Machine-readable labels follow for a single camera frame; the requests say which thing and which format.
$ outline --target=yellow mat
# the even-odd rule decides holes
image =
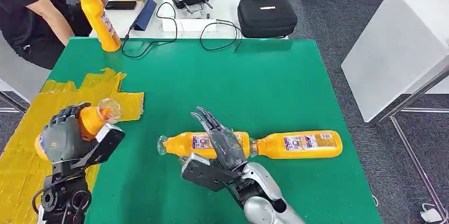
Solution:
[[[126,74],[115,73],[108,68],[102,71],[102,74],[87,74],[80,89],[76,89],[71,81],[58,83],[48,80],[35,97],[0,157],[0,224],[37,223],[31,199],[42,188],[44,177],[51,174],[51,164],[38,157],[33,143],[60,109],[80,102],[95,105],[109,97],[122,106],[121,121],[140,119],[143,93],[118,92]],[[99,165],[96,165],[86,171],[90,190],[98,169]]]

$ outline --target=black carrying case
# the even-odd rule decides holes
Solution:
[[[245,38],[284,37],[298,22],[288,0],[241,0],[237,15]]]

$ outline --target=yellow plastic bottle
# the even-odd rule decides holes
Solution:
[[[246,132],[234,132],[238,141],[242,145],[243,152],[249,157],[249,135]],[[217,157],[209,137],[205,132],[185,132],[178,136],[167,138],[160,136],[157,142],[157,150],[160,155],[166,153],[178,156],[188,156],[190,153],[197,153],[205,158],[214,159]]]
[[[120,49],[120,38],[112,27],[112,23],[104,13],[103,3],[100,0],[80,0],[81,8],[89,24],[96,32],[101,47],[106,52],[115,52]]]
[[[332,130],[275,133],[251,145],[251,152],[271,159],[332,158],[342,150],[342,139]]]
[[[120,104],[111,98],[105,98],[97,106],[88,106],[79,113],[81,137],[85,141],[95,138],[105,123],[116,123],[122,117]],[[44,152],[42,134],[34,140],[34,148],[39,157],[48,160]]]

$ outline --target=clear bottle cap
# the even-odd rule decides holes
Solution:
[[[105,98],[98,104],[98,117],[105,123],[116,123],[122,117],[123,111],[120,103],[111,98]]]
[[[254,138],[249,138],[249,156],[255,157],[257,156],[258,150],[257,150],[257,140]]]
[[[168,140],[168,138],[164,135],[159,137],[157,140],[157,152],[159,155],[164,155],[167,153],[167,148],[165,148],[164,143]]]

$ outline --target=green tabletop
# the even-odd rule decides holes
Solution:
[[[137,54],[142,43],[127,48]],[[157,154],[160,135],[203,131],[190,116],[197,105],[255,139],[337,131],[343,153],[336,158],[250,160],[271,173],[307,223],[381,223],[314,41],[243,40],[237,52],[209,52],[198,40],[182,39],[130,59],[104,52],[96,39],[72,38],[49,78],[79,87],[86,73],[105,67],[128,74],[123,91],[145,93],[144,113],[118,124],[126,137],[100,168],[86,223],[247,223],[226,190],[214,193],[183,180],[177,156]]]

